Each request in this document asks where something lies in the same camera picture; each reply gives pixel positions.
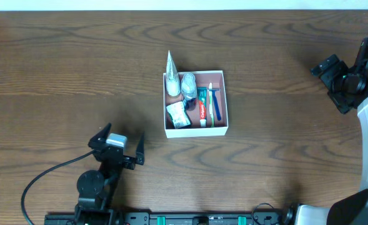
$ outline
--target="wood grain surface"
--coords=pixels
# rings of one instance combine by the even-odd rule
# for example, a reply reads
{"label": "wood grain surface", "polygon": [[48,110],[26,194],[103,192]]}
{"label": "wood grain surface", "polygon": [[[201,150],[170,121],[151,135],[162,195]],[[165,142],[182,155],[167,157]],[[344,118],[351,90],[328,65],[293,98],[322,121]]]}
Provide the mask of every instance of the wood grain surface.
{"label": "wood grain surface", "polygon": [[[36,175],[87,153],[112,122],[146,163],[124,171],[114,206],[250,211],[261,202],[329,207],[358,191],[361,128],[309,69],[354,62],[368,11],[0,12],[0,224],[25,224]],[[162,73],[223,70],[223,137],[167,139]],[[26,207],[36,224],[72,212],[93,157],[41,178]]]}

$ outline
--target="toothpaste tube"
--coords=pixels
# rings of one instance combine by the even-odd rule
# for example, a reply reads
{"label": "toothpaste tube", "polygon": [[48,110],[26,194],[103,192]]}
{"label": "toothpaste tube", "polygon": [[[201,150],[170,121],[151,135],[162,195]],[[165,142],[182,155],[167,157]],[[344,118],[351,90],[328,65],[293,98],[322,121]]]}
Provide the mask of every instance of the toothpaste tube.
{"label": "toothpaste tube", "polygon": [[201,128],[206,127],[206,96],[207,96],[207,88],[198,87],[197,98],[199,99],[199,114],[201,119]]}

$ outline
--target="black cable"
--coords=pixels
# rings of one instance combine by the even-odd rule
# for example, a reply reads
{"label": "black cable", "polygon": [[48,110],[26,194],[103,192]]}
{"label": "black cable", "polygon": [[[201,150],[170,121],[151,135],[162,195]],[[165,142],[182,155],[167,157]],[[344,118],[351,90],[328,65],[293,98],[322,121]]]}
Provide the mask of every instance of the black cable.
{"label": "black cable", "polygon": [[256,222],[256,224],[257,224],[257,225],[261,225],[259,222],[257,222],[257,220],[256,220],[256,219],[254,219],[254,216],[253,216],[254,211],[256,211],[256,209],[257,209],[258,207],[260,207],[260,206],[270,206],[272,209],[274,209],[274,207],[272,207],[269,203],[266,203],[266,202],[258,204],[258,205],[253,209],[253,211],[252,211],[252,221],[253,221],[252,225],[254,225],[254,223],[255,223],[255,222]]}
{"label": "black cable", "polygon": [[26,207],[24,206],[24,200],[25,200],[25,198],[26,198],[26,194],[27,194],[27,192],[28,192],[28,189],[35,183],[35,181],[37,181],[39,178],[41,178],[41,177],[43,177],[45,174],[47,174],[47,173],[49,173],[49,172],[51,172],[51,171],[53,171],[53,170],[55,170],[55,169],[57,169],[57,168],[59,168],[59,167],[62,167],[62,166],[65,166],[65,165],[68,165],[68,164],[70,164],[70,163],[73,163],[73,162],[76,162],[76,161],[78,161],[78,160],[80,160],[80,159],[84,159],[85,157],[87,157],[87,156],[90,156],[90,155],[92,155],[93,153],[95,152],[95,150],[92,150],[92,151],[90,151],[89,153],[87,153],[87,154],[85,154],[85,155],[82,155],[82,156],[79,156],[79,157],[77,157],[77,158],[75,158],[75,159],[72,159],[72,160],[70,160],[70,161],[67,161],[67,162],[65,162],[65,163],[61,163],[61,164],[59,164],[59,165],[57,165],[57,166],[54,166],[54,167],[52,167],[52,168],[50,168],[50,169],[47,169],[47,170],[45,170],[44,172],[42,172],[40,175],[38,175],[38,176],[36,176],[28,185],[27,185],[27,187],[25,188],[25,190],[24,190],[24,192],[22,193],[22,195],[21,195],[21,211],[22,211],[22,215],[24,216],[24,218],[26,219],[26,221],[28,222],[28,224],[29,225],[34,225],[34,223],[30,220],[30,218],[28,217],[28,214],[27,214],[27,211],[26,211]]}

